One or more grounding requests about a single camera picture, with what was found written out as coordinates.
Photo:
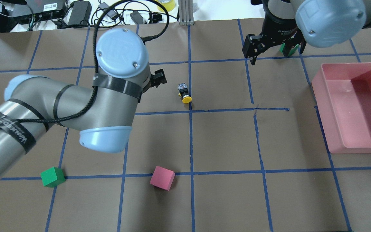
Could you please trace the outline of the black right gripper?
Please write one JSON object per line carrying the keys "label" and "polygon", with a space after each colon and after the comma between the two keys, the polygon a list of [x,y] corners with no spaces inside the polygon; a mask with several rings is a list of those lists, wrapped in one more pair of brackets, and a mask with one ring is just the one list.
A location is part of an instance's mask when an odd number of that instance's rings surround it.
{"label": "black right gripper", "polygon": [[278,34],[274,38],[263,34],[247,34],[243,42],[242,52],[244,57],[250,59],[251,65],[254,66],[260,54],[265,53],[271,47],[281,46],[283,43],[292,47],[298,44],[300,47],[299,54],[303,54],[307,45],[301,31],[295,31],[293,35]]}

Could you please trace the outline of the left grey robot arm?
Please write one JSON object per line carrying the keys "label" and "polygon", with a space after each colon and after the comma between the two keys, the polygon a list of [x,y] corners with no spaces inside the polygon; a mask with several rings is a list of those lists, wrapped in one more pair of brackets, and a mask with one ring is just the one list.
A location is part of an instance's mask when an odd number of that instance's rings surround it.
{"label": "left grey robot arm", "polygon": [[125,148],[142,94],[166,78],[163,70],[150,71],[150,38],[114,28],[93,39],[98,66],[91,88],[29,74],[9,81],[0,105],[0,179],[55,124],[79,131],[88,149]]}

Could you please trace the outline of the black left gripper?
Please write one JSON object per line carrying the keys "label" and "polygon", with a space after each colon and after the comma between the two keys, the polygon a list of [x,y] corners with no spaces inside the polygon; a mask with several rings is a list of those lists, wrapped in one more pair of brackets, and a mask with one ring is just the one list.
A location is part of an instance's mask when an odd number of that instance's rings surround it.
{"label": "black left gripper", "polygon": [[150,74],[147,78],[147,90],[149,88],[158,88],[160,85],[166,84],[167,79],[163,69],[156,70],[154,74]]}

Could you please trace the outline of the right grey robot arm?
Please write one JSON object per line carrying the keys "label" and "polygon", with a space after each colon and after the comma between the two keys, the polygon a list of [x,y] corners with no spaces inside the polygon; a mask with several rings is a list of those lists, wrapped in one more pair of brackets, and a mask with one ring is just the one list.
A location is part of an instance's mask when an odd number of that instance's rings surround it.
{"label": "right grey robot arm", "polygon": [[283,45],[289,57],[300,46],[327,48],[371,28],[371,0],[252,0],[265,12],[262,32],[245,37],[242,52],[251,65],[269,48]]}

